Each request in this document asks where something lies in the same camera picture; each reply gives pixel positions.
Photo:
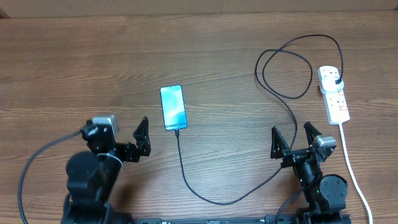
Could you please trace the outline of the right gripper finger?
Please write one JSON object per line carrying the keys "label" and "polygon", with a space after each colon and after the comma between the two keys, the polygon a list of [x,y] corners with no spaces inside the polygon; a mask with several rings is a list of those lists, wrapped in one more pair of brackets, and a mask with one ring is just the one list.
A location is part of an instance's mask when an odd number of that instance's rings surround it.
{"label": "right gripper finger", "polygon": [[309,121],[306,122],[303,125],[303,127],[305,129],[308,145],[311,146],[313,144],[314,139],[322,134]]}
{"label": "right gripper finger", "polygon": [[271,159],[281,159],[290,152],[290,147],[276,126],[272,128]]}

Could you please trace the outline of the Samsung Galaxy smartphone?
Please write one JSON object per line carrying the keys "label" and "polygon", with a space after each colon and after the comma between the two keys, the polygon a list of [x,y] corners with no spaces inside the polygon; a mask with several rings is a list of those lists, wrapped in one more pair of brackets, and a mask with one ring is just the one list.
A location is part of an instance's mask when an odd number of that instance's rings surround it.
{"label": "Samsung Galaxy smartphone", "polygon": [[164,127],[166,131],[185,129],[188,126],[181,85],[160,89]]}

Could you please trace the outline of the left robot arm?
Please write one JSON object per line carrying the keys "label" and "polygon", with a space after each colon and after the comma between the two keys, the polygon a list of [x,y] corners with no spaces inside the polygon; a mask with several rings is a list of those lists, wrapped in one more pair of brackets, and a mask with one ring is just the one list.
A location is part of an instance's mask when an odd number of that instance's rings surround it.
{"label": "left robot arm", "polygon": [[90,149],[74,154],[66,165],[68,196],[62,223],[134,223],[130,213],[117,212],[108,202],[125,162],[138,162],[151,152],[149,120],[143,117],[133,132],[136,143],[119,143],[115,116],[96,116],[80,129]]}

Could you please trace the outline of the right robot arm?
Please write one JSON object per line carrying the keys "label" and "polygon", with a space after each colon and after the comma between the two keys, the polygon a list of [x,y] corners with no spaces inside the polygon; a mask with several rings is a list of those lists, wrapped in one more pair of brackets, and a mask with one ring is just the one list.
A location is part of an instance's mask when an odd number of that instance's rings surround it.
{"label": "right robot arm", "polygon": [[[340,175],[324,175],[320,164],[331,156],[336,139],[319,132],[309,122],[304,124],[308,147],[292,150],[280,131],[272,128],[271,158],[281,159],[281,168],[291,167],[300,182],[300,190],[288,198],[274,216],[266,220],[274,223],[350,223],[346,208],[348,183]],[[294,214],[282,215],[282,211],[293,199],[303,194],[307,206],[298,208]]]}

